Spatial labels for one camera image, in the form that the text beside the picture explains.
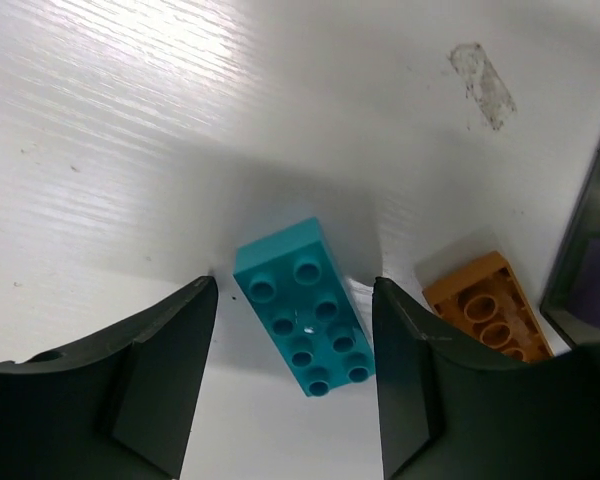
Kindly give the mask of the teal long lego brick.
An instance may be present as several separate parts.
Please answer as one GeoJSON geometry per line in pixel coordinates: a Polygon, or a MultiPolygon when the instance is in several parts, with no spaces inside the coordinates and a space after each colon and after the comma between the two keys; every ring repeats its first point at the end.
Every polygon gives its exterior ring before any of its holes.
{"type": "Polygon", "coordinates": [[[233,277],[306,396],[375,375],[373,349],[317,218],[238,248],[233,277]]]}

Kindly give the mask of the orange lego brick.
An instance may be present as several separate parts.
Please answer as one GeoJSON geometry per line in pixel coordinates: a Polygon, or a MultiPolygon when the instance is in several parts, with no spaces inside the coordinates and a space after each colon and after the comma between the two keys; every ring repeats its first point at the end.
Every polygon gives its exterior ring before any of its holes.
{"type": "Polygon", "coordinates": [[[553,357],[511,265],[497,251],[437,279],[423,295],[440,318],[495,351],[525,363],[553,357]]]}

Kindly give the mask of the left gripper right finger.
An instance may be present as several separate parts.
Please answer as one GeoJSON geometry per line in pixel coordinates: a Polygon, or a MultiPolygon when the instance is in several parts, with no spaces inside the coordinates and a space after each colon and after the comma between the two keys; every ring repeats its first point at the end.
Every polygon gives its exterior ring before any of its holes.
{"type": "Polygon", "coordinates": [[[600,343],[527,364],[373,287],[388,479],[600,479],[600,343]]]}

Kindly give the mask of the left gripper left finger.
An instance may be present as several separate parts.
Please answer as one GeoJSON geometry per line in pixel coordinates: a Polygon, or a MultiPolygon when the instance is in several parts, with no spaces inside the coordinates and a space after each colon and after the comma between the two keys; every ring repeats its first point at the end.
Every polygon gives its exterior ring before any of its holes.
{"type": "Polygon", "coordinates": [[[202,276],[77,341],[0,362],[0,479],[176,479],[216,319],[202,276]]]}

